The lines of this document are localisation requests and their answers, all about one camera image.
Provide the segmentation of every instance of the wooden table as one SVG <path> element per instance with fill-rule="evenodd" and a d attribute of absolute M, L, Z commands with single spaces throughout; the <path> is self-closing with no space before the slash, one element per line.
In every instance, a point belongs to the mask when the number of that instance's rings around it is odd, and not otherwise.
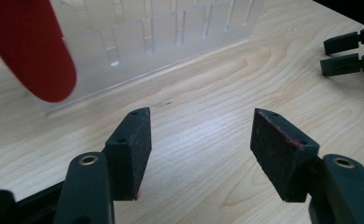
<path fill-rule="evenodd" d="M 70 160 L 149 106 L 141 198 L 115 202 L 117 223 L 309 223 L 308 204 L 283 203 L 250 151 L 254 108 L 289 119 L 320 157 L 364 165 L 364 74 L 325 78 L 319 66 L 325 39 L 362 28 L 310 0 L 266 0 L 249 40 L 49 115 L 0 61 L 0 189 L 20 200 L 63 180 Z"/>

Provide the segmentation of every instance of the acrylic divider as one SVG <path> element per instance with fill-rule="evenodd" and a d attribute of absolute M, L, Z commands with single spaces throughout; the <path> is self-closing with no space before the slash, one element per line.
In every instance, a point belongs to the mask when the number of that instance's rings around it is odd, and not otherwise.
<path fill-rule="evenodd" d="M 174 6 L 171 0 L 121 0 L 122 22 L 112 0 L 84 0 L 79 14 L 63 0 L 51 3 L 67 34 L 77 85 L 62 102 L 38 99 L 45 113 L 248 38 L 263 0 L 174 0 Z"/>

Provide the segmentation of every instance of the transparent acrylic box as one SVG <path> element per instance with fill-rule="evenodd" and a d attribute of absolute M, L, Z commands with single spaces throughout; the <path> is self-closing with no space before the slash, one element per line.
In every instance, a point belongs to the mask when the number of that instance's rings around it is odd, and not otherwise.
<path fill-rule="evenodd" d="M 45 113 L 248 38 L 264 0 L 50 0 L 77 70 Z"/>

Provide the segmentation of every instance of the light wood surface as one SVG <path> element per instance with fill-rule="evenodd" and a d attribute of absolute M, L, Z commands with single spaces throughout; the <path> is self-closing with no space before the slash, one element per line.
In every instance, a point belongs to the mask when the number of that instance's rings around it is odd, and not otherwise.
<path fill-rule="evenodd" d="M 310 0 L 266 0 L 249 40 L 49 115 L 0 61 L 0 189 L 20 200 L 63 180 L 70 160 L 149 106 L 141 197 L 115 202 L 117 223 L 310 223 L 308 203 L 283 203 L 250 151 L 254 108 L 292 121 L 321 157 L 364 165 L 364 74 L 324 78 L 319 66 L 325 39 L 362 28 Z"/>

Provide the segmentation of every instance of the red object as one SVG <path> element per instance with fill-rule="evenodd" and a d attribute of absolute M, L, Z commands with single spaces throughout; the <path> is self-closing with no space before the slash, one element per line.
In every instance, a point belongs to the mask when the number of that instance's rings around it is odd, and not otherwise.
<path fill-rule="evenodd" d="M 35 96 L 60 102 L 77 73 L 49 0 L 0 0 L 0 56 Z"/>

